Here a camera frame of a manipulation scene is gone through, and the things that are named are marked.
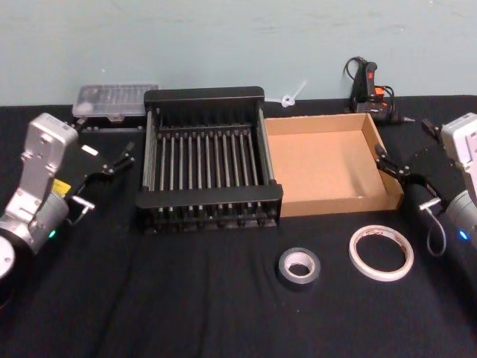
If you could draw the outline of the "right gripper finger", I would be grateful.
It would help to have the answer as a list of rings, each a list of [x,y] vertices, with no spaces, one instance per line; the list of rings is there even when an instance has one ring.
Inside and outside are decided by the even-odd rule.
[[[434,124],[430,119],[423,119],[421,127],[432,139],[441,139],[440,132],[442,127]]]
[[[393,161],[384,147],[376,143],[374,145],[376,153],[376,167],[381,172],[390,175],[398,181],[404,181],[410,175],[410,169],[407,166],[399,166],[395,161]]]

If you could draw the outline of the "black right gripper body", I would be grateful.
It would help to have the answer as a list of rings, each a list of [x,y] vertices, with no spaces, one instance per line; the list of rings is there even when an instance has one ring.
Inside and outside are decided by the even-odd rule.
[[[441,145],[427,146],[413,154],[406,165],[410,182],[427,188],[442,204],[453,200],[453,166]]]

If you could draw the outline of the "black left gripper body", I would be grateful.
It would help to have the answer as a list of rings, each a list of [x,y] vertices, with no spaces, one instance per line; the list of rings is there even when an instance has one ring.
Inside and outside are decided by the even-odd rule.
[[[94,180],[109,180],[112,176],[112,163],[98,151],[74,144],[66,150],[55,175],[55,193],[60,197],[73,197]]]

